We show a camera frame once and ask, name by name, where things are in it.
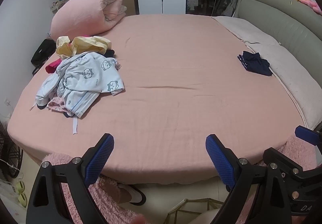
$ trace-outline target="cartoon print shirt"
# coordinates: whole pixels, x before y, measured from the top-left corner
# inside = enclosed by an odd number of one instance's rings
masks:
[[[121,65],[115,58],[96,52],[81,53],[65,59],[42,84],[36,95],[39,106],[47,105],[57,91],[65,107],[79,118],[102,92],[116,95],[124,90],[118,73]]]
[[[124,89],[118,69],[120,64],[115,58],[90,52],[73,61],[66,69],[63,86],[73,91],[111,92],[116,95]]]

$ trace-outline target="black bag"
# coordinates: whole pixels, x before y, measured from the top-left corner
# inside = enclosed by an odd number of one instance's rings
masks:
[[[45,39],[39,48],[36,50],[35,54],[31,59],[31,63],[36,67],[33,70],[33,75],[35,75],[38,70],[44,65],[44,63],[49,59],[50,56],[56,51],[56,43],[52,39]]]

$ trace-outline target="bed headboard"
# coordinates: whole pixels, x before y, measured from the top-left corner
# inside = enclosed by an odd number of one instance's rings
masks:
[[[296,0],[238,0],[234,17],[274,37],[322,87],[322,16]]]

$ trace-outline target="pink bed sheet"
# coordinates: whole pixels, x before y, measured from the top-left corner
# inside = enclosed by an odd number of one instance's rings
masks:
[[[103,174],[124,183],[185,184],[217,175],[205,149],[207,135],[216,134],[238,157],[255,163],[303,124],[278,80],[247,72],[237,59],[246,46],[211,17],[129,16],[103,36],[122,65],[125,91],[101,94],[73,135],[72,118],[29,111],[48,76],[44,65],[8,126],[33,157],[82,156],[110,133],[115,147]]]

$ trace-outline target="pink plush toy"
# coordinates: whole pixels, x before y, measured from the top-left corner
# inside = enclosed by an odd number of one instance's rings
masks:
[[[316,13],[322,15],[322,11],[315,1],[311,1],[311,0],[299,0],[299,1],[311,7],[313,11],[315,11]]]

